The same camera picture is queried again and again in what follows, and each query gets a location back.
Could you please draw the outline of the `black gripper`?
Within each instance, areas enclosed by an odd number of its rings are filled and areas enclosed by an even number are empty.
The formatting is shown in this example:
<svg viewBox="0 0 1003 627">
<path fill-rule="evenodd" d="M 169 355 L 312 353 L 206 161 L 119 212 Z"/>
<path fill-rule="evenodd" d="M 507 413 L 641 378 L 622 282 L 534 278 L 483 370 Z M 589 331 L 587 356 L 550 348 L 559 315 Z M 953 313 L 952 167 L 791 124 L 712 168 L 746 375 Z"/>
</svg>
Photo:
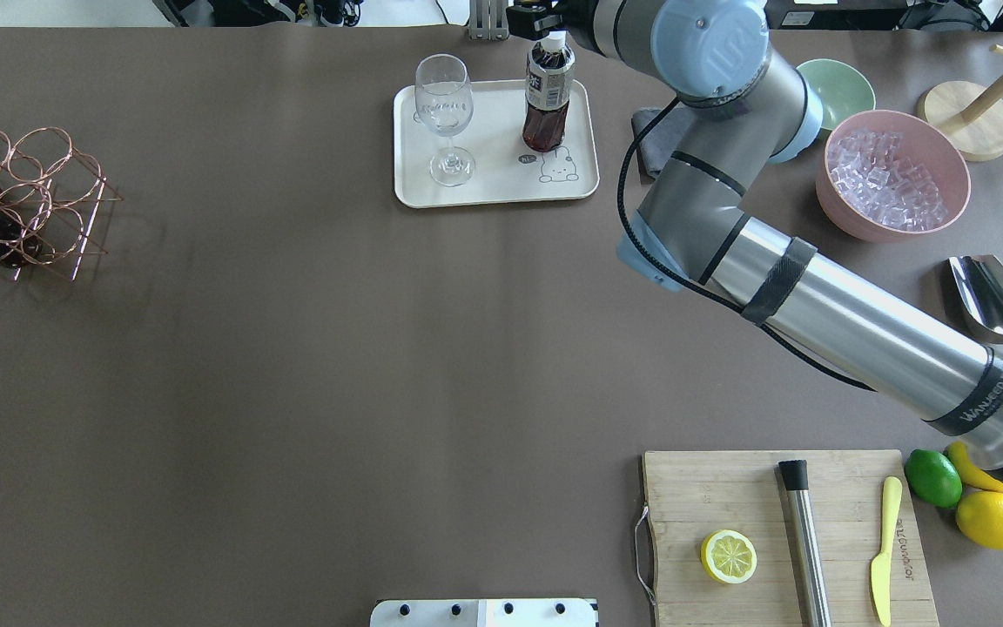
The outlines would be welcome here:
<svg viewBox="0 0 1003 627">
<path fill-rule="evenodd" d="M 506 8 L 510 36 L 538 41 L 565 28 L 578 46 L 598 52 L 594 15 L 598 2 L 554 1 L 553 4 L 512 4 Z"/>
</svg>

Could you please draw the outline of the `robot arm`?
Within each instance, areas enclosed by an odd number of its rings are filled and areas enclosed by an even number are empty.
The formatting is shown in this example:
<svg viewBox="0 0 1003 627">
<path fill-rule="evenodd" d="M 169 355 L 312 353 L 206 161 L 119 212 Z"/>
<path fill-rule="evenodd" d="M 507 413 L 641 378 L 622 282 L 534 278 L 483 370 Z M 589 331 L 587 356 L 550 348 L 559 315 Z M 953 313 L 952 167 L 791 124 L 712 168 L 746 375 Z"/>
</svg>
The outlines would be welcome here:
<svg viewBox="0 0 1003 627">
<path fill-rule="evenodd" d="M 1003 481 L 1003 357 L 740 209 L 769 162 L 818 135 L 803 76 L 776 53 L 757 1 L 517 1 L 510 33 L 568 31 L 673 89 L 694 120 L 636 215 L 624 253 L 781 333 L 970 446 Z"/>
</svg>

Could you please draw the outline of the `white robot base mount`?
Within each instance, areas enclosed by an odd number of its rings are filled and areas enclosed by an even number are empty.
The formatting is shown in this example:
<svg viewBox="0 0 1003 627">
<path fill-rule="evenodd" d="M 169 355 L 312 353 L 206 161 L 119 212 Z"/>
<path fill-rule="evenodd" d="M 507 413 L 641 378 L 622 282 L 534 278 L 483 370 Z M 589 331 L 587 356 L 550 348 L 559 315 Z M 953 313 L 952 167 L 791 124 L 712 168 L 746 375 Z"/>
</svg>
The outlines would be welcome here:
<svg viewBox="0 0 1003 627">
<path fill-rule="evenodd" d="M 597 601 L 580 597 L 393 599 L 370 626 L 598 626 Z"/>
</svg>

